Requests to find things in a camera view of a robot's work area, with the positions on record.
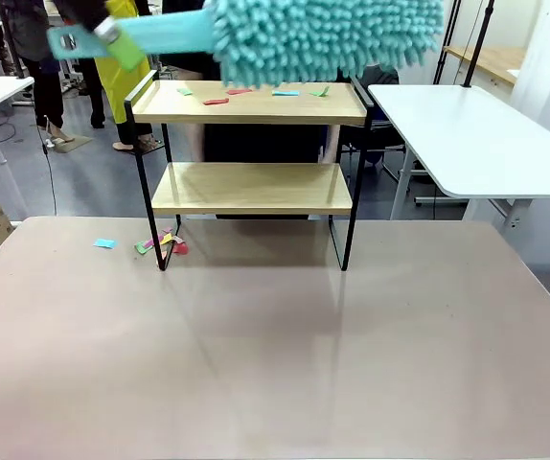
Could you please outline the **teal microfibre duster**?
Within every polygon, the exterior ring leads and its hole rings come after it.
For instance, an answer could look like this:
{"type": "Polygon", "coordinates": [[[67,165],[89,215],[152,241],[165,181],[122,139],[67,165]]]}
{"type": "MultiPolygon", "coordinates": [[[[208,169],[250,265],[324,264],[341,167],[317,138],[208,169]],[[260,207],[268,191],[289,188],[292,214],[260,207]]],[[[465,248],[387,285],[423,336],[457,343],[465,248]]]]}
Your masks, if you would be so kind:
{"type": "MultiPolygon", "coordinates": [[[[206,53],[223,84],[278,86],[359,77],[373,64],[421,63],[443,31],[442,0],[206,0],[200,10],[119,19],[148,55],[206,53]]],[[[48,30],[72,59],[77,24],[48,30]]]]}

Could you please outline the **person in yellow apron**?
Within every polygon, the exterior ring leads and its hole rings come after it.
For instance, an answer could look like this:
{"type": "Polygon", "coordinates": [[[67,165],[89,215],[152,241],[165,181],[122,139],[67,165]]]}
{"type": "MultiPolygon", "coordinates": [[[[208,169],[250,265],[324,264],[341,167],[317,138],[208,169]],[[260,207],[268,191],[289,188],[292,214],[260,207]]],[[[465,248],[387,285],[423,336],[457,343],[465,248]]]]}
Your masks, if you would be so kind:
{"type": "MultiPolygon", "coordinates": [[[[106,6],[119,17],[150,15],[148,0],[95,0],[100,6],[106,6]]],[[[141,152],[150,152],[162,146],[155,139],[150,124],[136,124],[136,137],[131,133],[124,108],[125,97],[149,72],[149,61],[143,62],[130,72],[122,69],[111,57],[79,58],[89,96],[94,105],[102,104],[102,90],[106,94],[119,140],[112,147],[117,151],[131,152],[138,144],[141,152]]]]}

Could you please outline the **person in dark grey clothes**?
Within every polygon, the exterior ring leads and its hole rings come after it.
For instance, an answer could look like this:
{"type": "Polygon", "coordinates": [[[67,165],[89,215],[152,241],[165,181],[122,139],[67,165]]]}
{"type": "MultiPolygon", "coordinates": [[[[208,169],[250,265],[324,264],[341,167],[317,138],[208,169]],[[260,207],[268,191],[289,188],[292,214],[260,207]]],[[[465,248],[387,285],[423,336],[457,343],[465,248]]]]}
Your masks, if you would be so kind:
{"type": "Polygon", "coordinates": [[[43,0],[2,0],[2,5],[15,52],[34,79],[36,125],[55,145],[73,141],[61,129],[64,107],[59,64],[48,42],[50,23],[43,0]]]}

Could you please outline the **grey floor mat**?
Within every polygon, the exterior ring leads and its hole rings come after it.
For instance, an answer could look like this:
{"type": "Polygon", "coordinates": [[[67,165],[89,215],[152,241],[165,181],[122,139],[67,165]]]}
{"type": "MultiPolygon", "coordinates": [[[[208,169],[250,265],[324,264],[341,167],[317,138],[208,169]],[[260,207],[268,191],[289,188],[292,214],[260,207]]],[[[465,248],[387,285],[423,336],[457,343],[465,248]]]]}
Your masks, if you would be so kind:
{"type": "Polygon", "coordinates": [[[59,137],[52,137],[46,140],[46,146],[49,150],[53,150],[57,153],[68,153],[70,151],[76,150],[90,142],[93,139],[86,136],[76,136],[70,141],[64,141],[59,137]]]}

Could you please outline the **large white table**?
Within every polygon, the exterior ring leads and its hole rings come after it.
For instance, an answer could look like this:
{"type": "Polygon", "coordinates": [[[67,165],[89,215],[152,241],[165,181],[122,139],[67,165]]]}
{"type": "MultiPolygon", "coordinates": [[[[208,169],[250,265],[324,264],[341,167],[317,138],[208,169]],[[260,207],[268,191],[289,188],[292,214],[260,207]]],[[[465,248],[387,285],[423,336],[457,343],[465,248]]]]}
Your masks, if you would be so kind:
{"type": "Polygon", "coordinates": [[[513,232],[537,199],[550,198],[550,131],[479,87],[372,85],[406,146],[390,218],[400,217],[414,161],[447,196],[488,200],[513,232]]]}

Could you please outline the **wooden background desk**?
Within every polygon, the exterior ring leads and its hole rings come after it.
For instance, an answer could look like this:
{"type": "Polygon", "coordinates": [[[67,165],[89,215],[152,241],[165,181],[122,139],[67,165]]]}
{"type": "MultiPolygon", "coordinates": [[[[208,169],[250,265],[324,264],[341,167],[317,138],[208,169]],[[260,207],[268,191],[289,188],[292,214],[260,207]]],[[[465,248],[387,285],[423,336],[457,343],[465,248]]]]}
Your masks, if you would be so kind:
{"type": "Polygon", "coordinates": [[[513,89],[525,56],[524,48],[486,47],[479,54],[475,71],[487,76],[494,85],[513,89]]]}

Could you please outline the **black stand pole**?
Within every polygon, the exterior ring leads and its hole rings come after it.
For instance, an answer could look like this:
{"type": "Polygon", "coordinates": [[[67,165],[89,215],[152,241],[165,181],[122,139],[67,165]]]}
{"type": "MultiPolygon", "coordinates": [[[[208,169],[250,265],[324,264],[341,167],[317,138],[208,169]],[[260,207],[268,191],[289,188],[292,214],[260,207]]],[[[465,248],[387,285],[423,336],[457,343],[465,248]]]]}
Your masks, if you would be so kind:
{"type": "Polygon", "coordinates": [[[471,87],[471,80],[472,80],[472,77],[473,77],[473,74],[474,74],[474,71],[475,71],[475,68],[476,68],[476,65],[477,65],[477,61],[479,59],[479,56],[480,56],[480,53],[481,53],[481,50],[482,50],[482,46],[484,44],[484,40],[485,40],[485,36],[487,34],[487,30],[488,30],[489,25],[490,25],[491,17],[492,17],[492,14],[493,14],[493,9],[494,9],[494,0],[488,0],[487,7],[486,7],[485,13],[484,13],[483,22],[482,22],[482,25],[481,25],[481,28],[480,28],[480,31],[479,31],[479,34],[478,34],[478,37],[477,37],[477,40],[476,40],[476,43],[475,43],[475,47],[473,49],[473,54],[471,56],[470,63],[469,63],[469,68],[468,68],[467,74],[465,76],[465,80],[462,84],[462,86],[465,87],[465,88],[470,88],[471,87]]]}

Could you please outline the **person in black clothes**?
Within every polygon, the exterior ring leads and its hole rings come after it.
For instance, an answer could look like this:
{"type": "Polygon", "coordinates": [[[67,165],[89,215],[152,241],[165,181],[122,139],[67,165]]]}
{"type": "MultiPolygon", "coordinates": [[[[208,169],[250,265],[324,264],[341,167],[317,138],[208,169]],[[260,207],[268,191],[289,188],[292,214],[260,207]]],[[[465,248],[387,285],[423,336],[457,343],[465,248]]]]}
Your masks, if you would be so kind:
{"type": "MultiPolygon", "coordinates": [[[[220,80],[211,55],[161,55],[160,59],[175,69],[177,80],[220,80]]],[[[359,81],[365,88],[376,84],[381,71],[378,65],[369,66],[359,81]]],[[[341,126],[185,124],[183,129],[194,161],[332,163],[341,126]],[[318,160],[322,148],[324,156],[318,160]]]]}

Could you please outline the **black office chair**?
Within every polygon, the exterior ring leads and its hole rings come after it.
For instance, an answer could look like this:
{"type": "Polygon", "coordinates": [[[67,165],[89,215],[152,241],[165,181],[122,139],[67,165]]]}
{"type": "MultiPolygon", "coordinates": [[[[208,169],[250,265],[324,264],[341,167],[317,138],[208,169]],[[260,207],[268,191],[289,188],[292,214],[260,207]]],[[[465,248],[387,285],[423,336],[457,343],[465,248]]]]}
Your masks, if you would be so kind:
{"type": "MultiPolygon", "coordinates": [[[[365,68],[363,75],[358,79],[360,85],[368,90],[370,85],[398,85],[399,74],[395,69],[382,70],[378,65],[365,68]]],[[[375,116],[372,119],[371,131],[368,137],[368,149],[365,161],[372,166],[381,164],[382,169],[396,183],[400,181],[400,174],[392,172],[385,164],[386,152],[400,152],[406,154],[406,145],[394,125],[385,116],[383,111],[376,106],[375,116]]],[[[359,144],[363,139],[363,128],[360,126],[343,126],[339,132],[339,146],[336,159],[347,150],[349,154],[359,151],[359,144]]]]}

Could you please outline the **two-tier wooden shelf black frame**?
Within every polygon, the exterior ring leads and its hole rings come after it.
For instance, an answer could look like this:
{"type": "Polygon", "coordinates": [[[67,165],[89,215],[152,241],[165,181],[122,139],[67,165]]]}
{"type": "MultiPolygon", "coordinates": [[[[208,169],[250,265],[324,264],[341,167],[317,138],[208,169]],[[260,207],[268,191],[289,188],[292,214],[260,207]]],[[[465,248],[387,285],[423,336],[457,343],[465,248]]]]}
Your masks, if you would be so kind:
{"type": "MultiPolygon", "coordinates": [[[[375,102],[357,79],[348,83],[289,83],[264,86],[229,96],[218,81],[161,80],[150,71],[126,96],[124,108],[131,128],[136,124],[314,125],[362,127],[371,131],[375,102]],[[312,91],[330,88],[326,97],[312,91]],[[185,87],[193,92],[183,96],[185,87]],[[298,97],[276,97],[273,90],[299,91],[298,97]],[[204,105],[212,99],[229,103],[204,105]]],[[[144,155],[133,152],[153,239],[157,266],[166,270],[172,247],[160,244],[156,219],[173,216],[180,225],[189,215],[214,216],[336,216],[348,217],[344,240],[332,237],[338,264],[349,266],[362,180],[349,189],[338,163],[189,163],[169,160],[154,193],[149,190],[144,155]]]]}

